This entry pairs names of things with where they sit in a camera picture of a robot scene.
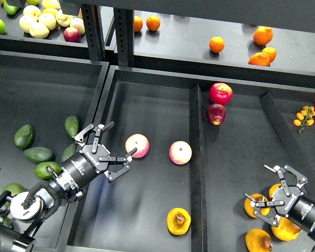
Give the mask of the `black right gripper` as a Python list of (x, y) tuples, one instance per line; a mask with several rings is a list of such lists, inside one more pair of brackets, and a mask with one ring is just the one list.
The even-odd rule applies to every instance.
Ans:
[[(315, 234), (315, 198), (301, 191), (308, 179), (289, 165), (264, 167), (279, 177), (281, 187), (274, 193), (274, 201), (262, 194), (244, 194), (244, 210), (252, 218), (259, 218), (273, 227), (279, 226), (281, 216), (289, 219), (308, 234)], [(275, 208), (278, 214), (269, 216)]]

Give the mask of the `yellow pear beside arm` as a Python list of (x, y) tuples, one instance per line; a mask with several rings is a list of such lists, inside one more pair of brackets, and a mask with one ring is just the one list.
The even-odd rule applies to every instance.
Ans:
[[(262, 194), (258, 194), (258, 193), (251, 194), (251, 197), (253, 199), (255, 199), (257, 202), (267, 202), (268, 201), (268, 199), (265, 196), (263, 196)], [(251, 206), (251, 200), (248, 198), (246, 198), (244, 201), (244, 210), (250, 217), (257, 218), (257, 216), (254, 215), (255, 209)], [(269, 214), (270, 209), (269, 208), (262, 208), (260, 210), (260, 212), (266, 216)]]

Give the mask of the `yellow pear under arm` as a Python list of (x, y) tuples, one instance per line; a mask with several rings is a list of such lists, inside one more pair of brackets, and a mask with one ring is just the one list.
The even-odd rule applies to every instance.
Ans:
[(282, 217), (277, 227), (272, 226), (273, 234), (280, 240), (288, 242), (297, 239), (302, 229), (289, 219)]

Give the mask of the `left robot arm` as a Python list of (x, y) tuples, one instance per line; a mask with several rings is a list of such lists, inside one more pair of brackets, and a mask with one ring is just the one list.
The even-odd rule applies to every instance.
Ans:
[(9, 191), (0, 195), (0, 251), (32, 251), (33, 236), (61, 205), (80, 200), (85, 187), (100, 174), (113, 181), (130, 169), (136, 148), (116, 157), (100, 143), (113, 126), (113, 122), (88, 125), (75, 136), (81, 150), (61, 164), (61, 171), (46, 167), (51, 180), (40, 181), (15, 196)]

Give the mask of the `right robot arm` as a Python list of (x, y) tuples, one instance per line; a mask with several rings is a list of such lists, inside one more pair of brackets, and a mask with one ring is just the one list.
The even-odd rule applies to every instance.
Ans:
[(308, 183), (307, 177), (289, 165), (264, 167), (278, 175), (281, 185), (267, 202), (258, 202), (244, 194), (254, 208), (253, 214), (273, 227), (278, 227), (285, 217), (315, 241), (315, 198), (302, 191), (302, 187)]

